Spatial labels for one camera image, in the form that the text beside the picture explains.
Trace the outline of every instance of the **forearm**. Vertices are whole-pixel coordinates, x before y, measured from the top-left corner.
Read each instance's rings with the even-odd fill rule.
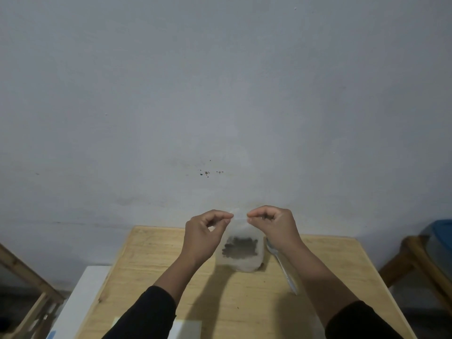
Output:
[[[167,291],[176,306],[190,279],[198,270],[198,265],[184,256],[179,256],[173,264],[155,281],[154,285]]]
[[[340,310],[359,300],[306,246],[286,253],[286,256],[297,270],[324,327]]]

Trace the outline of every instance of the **table surface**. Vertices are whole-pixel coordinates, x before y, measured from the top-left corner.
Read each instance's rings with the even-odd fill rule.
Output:
[[[302,235],[306,245],[361,300],[405,339],[413,331],[356,239]],[[177,258],[184,229],[134,227],[79,332],[99,339]],[[292,267],[300,295],[290,287],[276,259],[266,251],[264,267],[239,273],[209,259],[191,279],[176,319],[202,321],[202,338],[324,338],[323,328]]]

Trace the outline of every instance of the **metal spoon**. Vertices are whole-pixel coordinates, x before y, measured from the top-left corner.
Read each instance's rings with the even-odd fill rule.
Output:
[[[283,267],[283,265],[281,264],[281,261],[279,259],[278,256],[278,250],[274,248],[274,246],[272,245],[272,243],[270,243],[270,240],[267,239],[267,249],[269,250],[269,252],[276,257],[276,259],[279,262],[279,265],[281,267],[281,269],[283,270],[282,272],[284,273],[284,276],[287,279],[287,283],[289,283],[290,288],[292,289],[293,293],[295,295],[298,295],[298,290],[297,287],[295,286],[295,283],[293,282],[293,280],[290,278],[290,276],[288,275],[287,271],[285,270],[285,268]]]

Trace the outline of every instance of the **plastic bag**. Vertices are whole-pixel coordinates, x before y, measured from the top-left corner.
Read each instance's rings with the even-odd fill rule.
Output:
[[[215,264],[229,265],[242,272],[253,272],[263,262],[263,233],[246,222],[246,214],[234,212],[215,251]]]

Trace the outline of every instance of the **right hand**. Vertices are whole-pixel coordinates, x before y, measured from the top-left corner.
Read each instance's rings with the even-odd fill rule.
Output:
[[[262,206],[249,211],[248,222],[260,229],[272,245],[285,256],[293,250],[306,248],[289,209]]]

